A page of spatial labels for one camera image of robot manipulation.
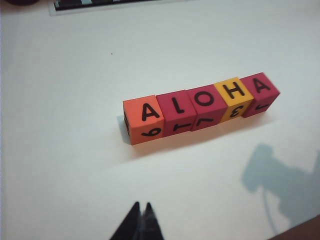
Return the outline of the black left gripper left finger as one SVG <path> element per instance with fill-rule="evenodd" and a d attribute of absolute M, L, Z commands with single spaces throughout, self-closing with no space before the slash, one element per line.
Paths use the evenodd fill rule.
<path fill-rule="evenodd" d="M 140 226 L 140 203 L 136 201 L 122 220 L 110 240 L 135 240 Z"/>

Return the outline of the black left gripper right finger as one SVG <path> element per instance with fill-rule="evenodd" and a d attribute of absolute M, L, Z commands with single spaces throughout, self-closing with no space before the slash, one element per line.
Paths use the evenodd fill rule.
<path fill-rule="evenodd" d="M 141 218 L 142 240 L 164 240 L 156 214 L 150 202 L 146 204 Z"/>

